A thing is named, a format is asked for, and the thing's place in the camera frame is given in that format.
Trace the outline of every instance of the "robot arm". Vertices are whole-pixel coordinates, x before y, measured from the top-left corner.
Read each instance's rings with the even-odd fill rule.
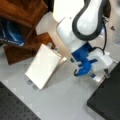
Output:
[[[68,47],[75,61],[81,62],[76,76],[88,74],[92,68],[94,72],[103,70],[112,64],[109,56],[103,55],[100,50],[94,50],[90,54],[92,46],[88,42],[94,40],[101,32],[105,2],[106,0],[87,0],[83,9],[75,17],[64,18],[57,26],[59,37]]]

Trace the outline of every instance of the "white cardboard box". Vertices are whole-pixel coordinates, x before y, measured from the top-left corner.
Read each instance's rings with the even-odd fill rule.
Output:
[[[42,44],[25,75],[39,89],[43,89],[60,60],[59,54]]]

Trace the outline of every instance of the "blue robot part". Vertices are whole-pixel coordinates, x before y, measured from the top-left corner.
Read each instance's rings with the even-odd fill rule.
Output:
[[[81,62],[79,66],[79,71],[74,73],[75,76],[86,75],[90,72],[92,68],[92,63],[97,62],[96,59],[88,60],[89,51],[92,50],[92,46],[86,42],[81,48],[72,53],[74,59],[77,62]]]

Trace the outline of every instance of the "black tray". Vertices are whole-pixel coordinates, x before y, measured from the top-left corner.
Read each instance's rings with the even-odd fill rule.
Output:
[[[89,98],[87,105],[106,120],[120,120],[120,63]]]

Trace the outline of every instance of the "wooden cabinet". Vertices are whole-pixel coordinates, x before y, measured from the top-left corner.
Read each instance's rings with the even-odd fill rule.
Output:
[[[34,41],[36,38],[37,41],[41,41],[41,39],[46,41],[49,39],[48,42],[52,42],[48,33],[37,36],[35,31],[36,25],[47,12],[47,9],[48,7],[43,0],[0,0],[0,16],[18,23],[25,40],[23,47],[5,46],[5,53],[9,64],[29,58],[32,51],[37,52],[35,49],[37,50],[40,44]]]

